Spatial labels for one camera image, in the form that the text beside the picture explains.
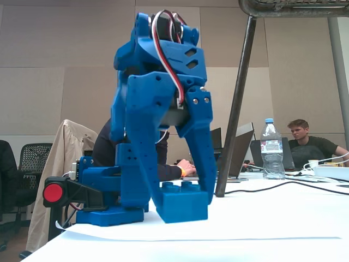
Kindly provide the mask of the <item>bare person hand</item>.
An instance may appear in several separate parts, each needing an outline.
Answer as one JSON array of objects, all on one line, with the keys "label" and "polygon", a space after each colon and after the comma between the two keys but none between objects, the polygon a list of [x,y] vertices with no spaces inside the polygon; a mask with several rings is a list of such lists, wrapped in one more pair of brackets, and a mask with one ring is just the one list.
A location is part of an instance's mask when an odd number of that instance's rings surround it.
[{"label": "bare person hand", "polygon": [[177,163],[177,166],[181,170],[181,177],[192,176],[196,173],[196,168],[188,160],[182,159]]}]

